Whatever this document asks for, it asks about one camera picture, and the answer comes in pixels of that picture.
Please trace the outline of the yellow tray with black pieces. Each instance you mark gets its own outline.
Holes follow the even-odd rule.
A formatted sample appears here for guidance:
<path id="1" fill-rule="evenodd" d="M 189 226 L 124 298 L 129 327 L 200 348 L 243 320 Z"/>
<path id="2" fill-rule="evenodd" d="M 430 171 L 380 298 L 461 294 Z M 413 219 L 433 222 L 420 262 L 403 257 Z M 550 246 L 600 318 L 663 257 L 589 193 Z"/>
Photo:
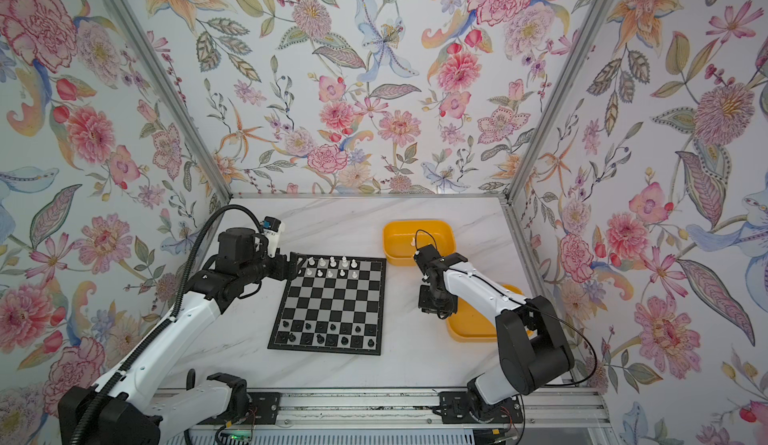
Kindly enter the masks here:
<path id="1" fill-rule="evenodd" d="M 495 342 L 495 320 L 503 311 L 520 308 L 526 299 L 519 290 L 501 286 L 459 284 L 451 291 L 457 297 L 457 310 L 447 321 L 450 336 L 458 342 Z"/>

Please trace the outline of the yellow tray with white pieces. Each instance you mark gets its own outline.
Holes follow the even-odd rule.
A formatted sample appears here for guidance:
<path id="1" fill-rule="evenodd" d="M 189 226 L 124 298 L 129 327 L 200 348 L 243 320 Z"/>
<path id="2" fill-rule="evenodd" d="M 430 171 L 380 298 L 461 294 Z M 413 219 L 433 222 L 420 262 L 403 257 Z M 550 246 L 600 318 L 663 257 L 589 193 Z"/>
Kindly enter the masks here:
<path id="1" fill-rule="evenodd" d="M 456 251 L 451 227 L 441 220 L 400 220 L 384 226 L 383 249 L 389 265 L 415 266 L 413 256 L 418 248 L 434 245 L 441 255 Z"/>

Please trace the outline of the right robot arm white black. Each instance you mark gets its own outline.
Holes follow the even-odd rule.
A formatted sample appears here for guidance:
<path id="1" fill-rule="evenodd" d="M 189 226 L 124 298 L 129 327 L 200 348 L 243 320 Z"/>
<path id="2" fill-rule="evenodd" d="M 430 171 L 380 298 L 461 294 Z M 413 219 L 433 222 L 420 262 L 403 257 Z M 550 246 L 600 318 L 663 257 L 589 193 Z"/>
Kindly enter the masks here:
<path id="1" fill-rule="evenodd" d="M 418 248 L 422 273 L 419 309 L 446 319 L 466 302 L 493 325 L 498 364 L 467 384 L 473 412 L 517 395 L 529 395 L 570 372 L 575 359 L 552 303 L 516 294 L 479 272 L 459 253 L 443 256 L 433 245 Z"/>

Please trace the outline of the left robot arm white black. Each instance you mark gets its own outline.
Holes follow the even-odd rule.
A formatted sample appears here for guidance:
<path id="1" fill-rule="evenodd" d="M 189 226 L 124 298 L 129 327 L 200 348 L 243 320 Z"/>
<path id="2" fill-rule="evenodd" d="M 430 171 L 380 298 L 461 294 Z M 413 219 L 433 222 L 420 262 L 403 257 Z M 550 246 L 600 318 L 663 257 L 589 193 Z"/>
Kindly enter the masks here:
<path id="1" fill-rule="evenodd" d="M 252 227 L 233 227 L 218 236 L 218 252 L 193 271 L 202 242 L 195 241 L 169 312 L 131 352 L 86 386 L 71 388 L 58 403 L 65 444 L 164 444 L 186 430 L 215 419 L 226 426 L 247 419 L 253 401 L 245 379 L 217 372 L 162 402 L 156 391 L 195 339 L 237 300 L 245 288 L 266 279 L 288 282 L 298 275 L 299 256 L 279 249 L 284 225 L 248 208 L 226 205 L 200 231 L 206 236 L 228 211 L 241 211 Z"/>

